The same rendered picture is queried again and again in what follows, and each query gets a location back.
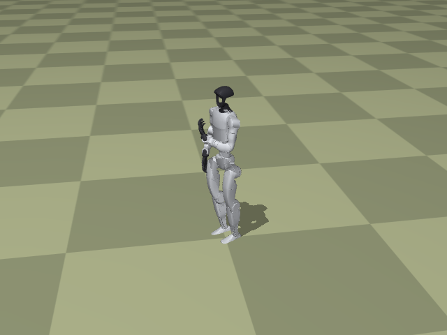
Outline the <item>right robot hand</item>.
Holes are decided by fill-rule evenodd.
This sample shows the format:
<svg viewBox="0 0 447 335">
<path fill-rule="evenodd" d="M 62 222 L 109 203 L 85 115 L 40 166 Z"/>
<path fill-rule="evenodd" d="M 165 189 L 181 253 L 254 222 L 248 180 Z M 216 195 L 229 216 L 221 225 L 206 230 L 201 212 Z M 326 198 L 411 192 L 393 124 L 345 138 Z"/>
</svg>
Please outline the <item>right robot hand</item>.
<svg viewBox="0 0 447 335">
<path fill-rule="evenodd" d="M 203 156 L 202 167 L 203 167 L 203 171 L 206 172 L 206 170 L 207 170 L 207 157 L 209 156 L 209 154 L 207 155 L 207 150 L 206 149 L 203 150 L 202 156 Z"/>
</svg>

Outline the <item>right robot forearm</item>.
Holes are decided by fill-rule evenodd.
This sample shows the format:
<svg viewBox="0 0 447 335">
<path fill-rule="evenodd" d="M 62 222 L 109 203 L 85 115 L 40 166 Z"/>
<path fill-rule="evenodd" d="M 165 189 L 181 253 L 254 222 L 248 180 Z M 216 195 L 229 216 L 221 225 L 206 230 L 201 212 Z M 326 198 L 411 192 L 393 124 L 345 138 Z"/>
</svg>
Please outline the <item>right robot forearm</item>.
<svg viewBox="0 0 447 335">
<path fill-rule="evenodd" d="M 209 134 L 209 133 L 208 133 L 208 131 L 207 131 L 207 135 L 208 135 L 208 137 L 210 137 L 210 138 L 214 138 L 212 134 Z M 203 148 L 203 150 L 204 150 L 204 149 L 207 150 L 207 155 L 208 155 L 208 154 L 210 153 L 211 146 L 208 145 L 208 144 L 204 144 L 204 148 Z M 202 153 L 203 153 L 203 150 L 202 150 Z"/>
</svg>

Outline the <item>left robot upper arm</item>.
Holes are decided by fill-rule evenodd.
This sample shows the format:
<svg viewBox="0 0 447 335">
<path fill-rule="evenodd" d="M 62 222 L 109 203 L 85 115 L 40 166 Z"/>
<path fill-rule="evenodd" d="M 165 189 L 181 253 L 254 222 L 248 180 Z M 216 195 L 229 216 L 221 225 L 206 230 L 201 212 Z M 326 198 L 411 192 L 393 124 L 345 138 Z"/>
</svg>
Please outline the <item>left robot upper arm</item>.
<svg viewBox="0 0 447 335">
<path fill-rule="evenodd" d="M 240 127 L 240 120 L 237 117 L 229 116 L 228 118 L 228 143 L 230 145 L 230 151 L 231 152 L 234 149 L 235 146 L 235 140 L 237 136 L 237 131 Z"/>
</svg>

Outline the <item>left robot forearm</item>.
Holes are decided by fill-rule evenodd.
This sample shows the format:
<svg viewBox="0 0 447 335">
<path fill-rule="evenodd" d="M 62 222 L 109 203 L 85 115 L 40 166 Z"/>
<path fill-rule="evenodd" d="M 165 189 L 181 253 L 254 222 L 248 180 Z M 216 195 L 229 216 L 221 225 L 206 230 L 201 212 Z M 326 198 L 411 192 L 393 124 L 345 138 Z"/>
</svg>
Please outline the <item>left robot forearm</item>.
<svg viewBox="0 0 447 335">
<path fill-rule="evenodd" d="M 203 139 L 202 139 L 202 141 L 203 141 Z M 224 144 L 222 141 L 215 140 L 214 138 L 210 138 L 208 136 L 207 136 L 207 140 L 203 141 L 203 143 L 208 144 L 211 147 L 214 147 L 219 151 L 225 151 L 225 152 L 230 151 L 229 144 Z"/>
</svg>

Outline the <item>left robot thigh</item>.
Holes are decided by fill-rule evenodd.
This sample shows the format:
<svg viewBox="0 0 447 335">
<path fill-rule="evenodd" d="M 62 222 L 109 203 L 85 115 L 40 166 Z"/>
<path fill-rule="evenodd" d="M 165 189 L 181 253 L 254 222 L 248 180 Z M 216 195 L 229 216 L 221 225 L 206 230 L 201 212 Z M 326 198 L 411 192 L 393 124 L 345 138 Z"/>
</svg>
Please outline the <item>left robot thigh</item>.
<svg viewBox="0 0 447 335">
<path fill-rule="evenodd" d="M 237 184 L 234 179 L 240 177 L 240 175 L 240 167 L 234 163 L 228 163 L 228 168 L 225 169 L 223 175 L 223 198 L 230 210 L 233 208 L 234 202 L 239 202 L 235 199 Z"/>
</svg>

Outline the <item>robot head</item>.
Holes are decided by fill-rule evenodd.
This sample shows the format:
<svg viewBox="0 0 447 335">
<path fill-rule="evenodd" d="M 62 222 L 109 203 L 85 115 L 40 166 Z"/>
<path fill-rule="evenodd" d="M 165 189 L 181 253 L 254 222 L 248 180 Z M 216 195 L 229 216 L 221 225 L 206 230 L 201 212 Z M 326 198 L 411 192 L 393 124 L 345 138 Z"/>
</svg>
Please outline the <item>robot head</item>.
<svg viewBox="0 0 447 335">
<path fill-rule="evenodd" d="M 220 107 L 221 109 L 219 109 L 220 113 L 225 113 L 225 111 L 223 110 L 230 110 L 230 112 L 232 112 L 232 110 L 229 108 L 228 104 L 225 103 L 225 100 L 228 97 L 231 97 L 234 95 L 233 90 L 230 87 L 227 86 L 222 86 L 217 88 L 214 93 L 216 94 L 216 102 L 217 102 L 217 106 Z M 222 99 L 222 102 L 219 102 L 219 97 Z M 227 111 L 227 112 L 228 112 Z"/>
</svg>

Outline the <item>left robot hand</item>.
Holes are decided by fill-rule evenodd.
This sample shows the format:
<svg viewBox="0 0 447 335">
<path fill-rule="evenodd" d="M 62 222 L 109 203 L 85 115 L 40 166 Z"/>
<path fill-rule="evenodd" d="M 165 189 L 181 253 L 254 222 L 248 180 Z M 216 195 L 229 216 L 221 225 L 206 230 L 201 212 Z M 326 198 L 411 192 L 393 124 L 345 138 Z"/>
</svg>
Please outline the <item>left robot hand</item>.
<svg viewBox="0 0 447 335">
<path fill-rule="evenodd" d="M 199 119 L 199 121 L 198 121 L 198 129 L 199 129 L 199 131 L 200 131 L 200 134 L 201 134 L 201 139 L 203 139 L 203 141 L 206 141 L 207 140 L 207 134 L 205 134 L 205 131 L 203 130 L 203 126 L 205 125 L 205 123 L 203 124 L 203 119 L 201 118 L 201 119 Z"/>
</svg>

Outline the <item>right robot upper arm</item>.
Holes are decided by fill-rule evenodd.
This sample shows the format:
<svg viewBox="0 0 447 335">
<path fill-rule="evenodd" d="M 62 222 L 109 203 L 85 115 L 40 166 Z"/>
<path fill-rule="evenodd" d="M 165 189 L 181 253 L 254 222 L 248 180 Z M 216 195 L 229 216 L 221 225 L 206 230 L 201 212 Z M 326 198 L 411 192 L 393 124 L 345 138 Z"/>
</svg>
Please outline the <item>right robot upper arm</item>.
<svg viewBox="0 0 447 335">
<path fill-rule="evenodd" d="M 218 106 L 216 106 L 216 107 L 218 107 Z M 208 129 L 208 133 L 209 133 L 209 134 L 212 134 L 212 135 L 213 135 L 213 129 L 212 129 L 212 112 L 213 112 L 213 110 L 214 110 L 216 107 L 211 107 L 211 108 L 209 109 L 209 113 L 210 113 L 210 124 L 211 124 L 211 126 L 210 126 L 209 129 Z"/>
</svg>

